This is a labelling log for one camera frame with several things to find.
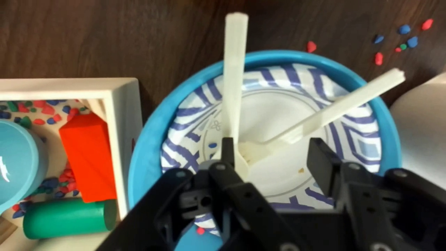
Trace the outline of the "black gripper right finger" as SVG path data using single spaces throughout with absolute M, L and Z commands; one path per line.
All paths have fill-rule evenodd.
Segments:
M 285 212 L 309 251 L 446 251 L 446 192 L 406 169 L 377 176 L 341 161 L 320 139 L 307 168 L 331 210 Z

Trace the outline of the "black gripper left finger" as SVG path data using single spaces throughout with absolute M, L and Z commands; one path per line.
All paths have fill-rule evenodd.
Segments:
M 197 173 L 171 169 L 95 251 L 310 251 L 253 185 L 233 171 L 232 141 Z

